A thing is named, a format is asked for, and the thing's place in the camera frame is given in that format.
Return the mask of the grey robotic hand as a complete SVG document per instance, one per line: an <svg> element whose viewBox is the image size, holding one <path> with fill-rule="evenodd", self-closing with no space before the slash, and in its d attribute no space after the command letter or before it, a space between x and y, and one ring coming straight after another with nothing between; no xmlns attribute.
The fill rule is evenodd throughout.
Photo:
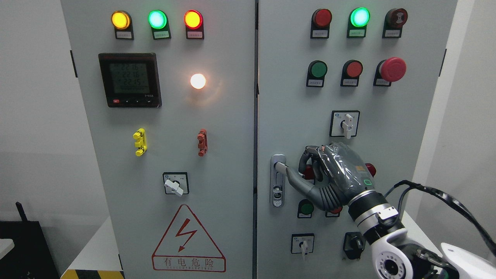
<svg viewBox="0 0 496 279"><path fill-rule="evenodd" d="M322 181L328 177L325 186L312 185L300 173L311 159L315 178ZM331 212L344 205L356 218L359 214L385 203L382 194L374 190L374 179L361 157L346 144L308 145L301 156L299 170L285 168L289 183L312 202L318 209Z"/></svg>

